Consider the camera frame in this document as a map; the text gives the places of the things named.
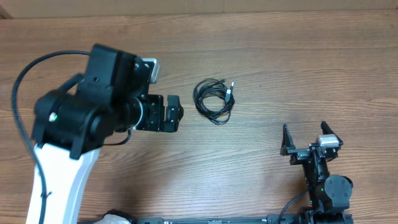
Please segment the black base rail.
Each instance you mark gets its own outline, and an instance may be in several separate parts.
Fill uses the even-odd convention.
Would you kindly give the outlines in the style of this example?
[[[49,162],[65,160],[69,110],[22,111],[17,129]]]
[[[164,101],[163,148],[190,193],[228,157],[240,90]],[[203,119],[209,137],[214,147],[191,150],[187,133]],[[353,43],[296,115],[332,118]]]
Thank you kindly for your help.
[[[122,215],[127,218],[127,223],[132,224],[278,224],[279,215],[270,214],[266,217],[235,217],[235,218],[135,218],[119,210],[110,210],[107,215]],[[312,221],[305,219],[302,214],[283,214],[280,224],[353,224],[352,215],[320,215],[315,216]]]

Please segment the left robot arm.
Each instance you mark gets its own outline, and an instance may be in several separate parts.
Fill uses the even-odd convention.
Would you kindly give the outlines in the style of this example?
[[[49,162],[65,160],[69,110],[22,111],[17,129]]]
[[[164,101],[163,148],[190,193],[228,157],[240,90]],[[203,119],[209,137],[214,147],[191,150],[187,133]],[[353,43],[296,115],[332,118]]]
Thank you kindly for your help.
[[[151,95],[154,58],[95,44],[83,73],[38,99],[36,157],[27,223],[76,223],[90,172],[107,137],[133,130],[173,133],[179,97]]]

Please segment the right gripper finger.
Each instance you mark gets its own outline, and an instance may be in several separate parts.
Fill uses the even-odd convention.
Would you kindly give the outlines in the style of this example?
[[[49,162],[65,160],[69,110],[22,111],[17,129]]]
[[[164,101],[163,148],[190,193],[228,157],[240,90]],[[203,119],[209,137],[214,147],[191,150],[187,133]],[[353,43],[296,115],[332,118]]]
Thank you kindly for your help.
[[[326,123],[326,121],[322,121],[320,127],[321,127],[324,135],[334,134],[338,140],[339,146],[342,146],[344,144],[344,142],[341,140],[341,138],[337,134],[335,134],[334,131],[332,131],[332,129],[329,127],[329,125]]]
[[[295,150],[295,145],[293,142],[293,138],[288,129],[288,125],[284,124],[282,127],[282,143],[280,147],[280,155],[281,156],[288,156],[293,153]]]

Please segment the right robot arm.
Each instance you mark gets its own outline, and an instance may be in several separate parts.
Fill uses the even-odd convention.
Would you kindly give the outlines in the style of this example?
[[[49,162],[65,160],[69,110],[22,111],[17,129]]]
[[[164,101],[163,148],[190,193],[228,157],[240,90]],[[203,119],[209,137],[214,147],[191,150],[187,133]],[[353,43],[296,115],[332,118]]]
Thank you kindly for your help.
[[[327,163],[338,157],[343,141],[322,121],[322,134],[307,148],[297,148],[288,126],[282,128],[281,156],[290,157],[290,165],[301,165],[307,189],[290,200],[279,213],[278,223],[353,223],[349,200],[353,182],[343,175],[331,175]],[[287,215],[287,209],[308,194],[310,206],[301,208],[296,215]]]

